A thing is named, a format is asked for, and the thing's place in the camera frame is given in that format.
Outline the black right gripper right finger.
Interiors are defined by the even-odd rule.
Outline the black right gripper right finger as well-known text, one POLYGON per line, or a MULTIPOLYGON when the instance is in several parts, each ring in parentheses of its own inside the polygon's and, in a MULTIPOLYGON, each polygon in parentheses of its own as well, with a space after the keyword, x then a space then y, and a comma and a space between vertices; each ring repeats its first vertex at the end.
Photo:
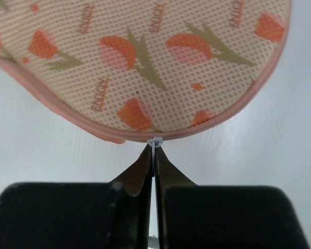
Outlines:
POLYGON ((155 150, 160 248, 309 248, 293 205, 272 186, 199 186, 155 150))

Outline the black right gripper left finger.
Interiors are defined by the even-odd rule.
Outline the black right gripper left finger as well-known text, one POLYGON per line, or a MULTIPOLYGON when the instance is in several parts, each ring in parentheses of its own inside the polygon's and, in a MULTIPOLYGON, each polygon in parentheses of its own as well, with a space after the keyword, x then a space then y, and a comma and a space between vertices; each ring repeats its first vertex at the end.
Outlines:
POLYGON ((147 248, 151 147, 108 183, 15 183, 0 194, 0 248, 147 248))

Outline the tulip print mesh laundry bag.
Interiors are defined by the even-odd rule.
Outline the tulip print mesh laundry bag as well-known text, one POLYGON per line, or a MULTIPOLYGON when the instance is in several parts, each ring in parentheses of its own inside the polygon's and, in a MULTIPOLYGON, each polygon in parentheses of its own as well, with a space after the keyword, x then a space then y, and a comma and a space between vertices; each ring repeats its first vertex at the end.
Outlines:
POLYGON ((0 1, 0 67, 103 140, 174 140, 240 112, 274 71, 291 1, 0 1))

